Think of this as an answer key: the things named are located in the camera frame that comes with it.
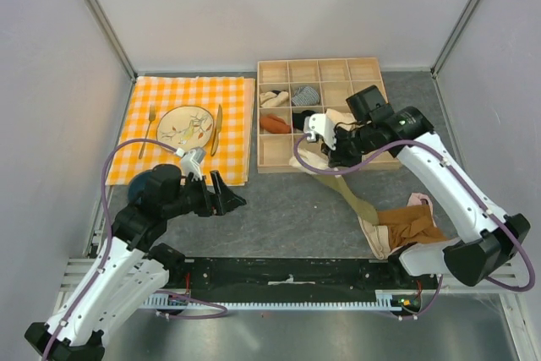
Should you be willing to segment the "olive green white-band underwear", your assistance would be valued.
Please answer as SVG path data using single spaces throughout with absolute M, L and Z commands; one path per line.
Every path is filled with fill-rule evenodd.
M 311 152 L 309 150 L 300 149 L 298 151 L 302 160 L 309 164 L 311 167 L 315 167 L 320 170 L 329 170 L 327 160 L 323 159 L 321 156 Z M 303 167 L 298 159 L 295 156 L 292 156 L 289 159 L 289 165 L 296 169 L 301 170 L 302 172 L 307 173 L 312 176 L 320 183 L 324 184 L 330 189 L 333 189 L 342 198 L 352 207 L 359 218 L 359 222 L 362 226 L 367 226 L 371 224 L 372 226 L 379 224 L 379 217 L 375 207 L 366 200 L 362 200 L 357 197 L 353 191 L 347 185 L 346 180 L 342 175 L 340 176 L 331 176 L 331 175 L 321 175 L 315 172 L 310 171 L 309 169 Z

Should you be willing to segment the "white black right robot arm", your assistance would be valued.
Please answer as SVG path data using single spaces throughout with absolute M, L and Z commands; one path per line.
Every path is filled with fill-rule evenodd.
M 331 167 L 359 169 L 373 156 L 389 152 L 409 169 L 438 201 L 457 232 L 448 243 L 416 243 L 387 266 L 389 282 L 408 287 L 418 275 L 447 269 L 462 284 L 474 287 L 516 254 L 530 223 L 494 203 L 453 159 L 432 123 L 416 108 L 396 111 L 370 87 L 347 98 L 352 118 L 328 113 L 309 120 L 322 136 Z

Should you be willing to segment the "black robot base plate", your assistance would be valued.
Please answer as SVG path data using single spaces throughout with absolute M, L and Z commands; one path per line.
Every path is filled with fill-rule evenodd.
M 375 300 L 377 290 L 437 287 L 429 275 L 409 276 L 396 261 L 316 258 L 187 258 L 169 276 L 178 289 L 207 302 L 339 303 Z

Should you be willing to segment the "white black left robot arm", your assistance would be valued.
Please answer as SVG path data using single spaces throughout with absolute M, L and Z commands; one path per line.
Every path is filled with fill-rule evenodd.
M 46 322 L 35 322 L 26 341 L 44 360 L 100 360 L 118 328 L 154 292 L 178 287 L 184 257 L 156 240 L 172 218 L 224 216 L 244 206 L 217 171 L 204 178 L 161 164 L 142 175 L 137 198 L 114 219 L 107 241 L 68 302 Z

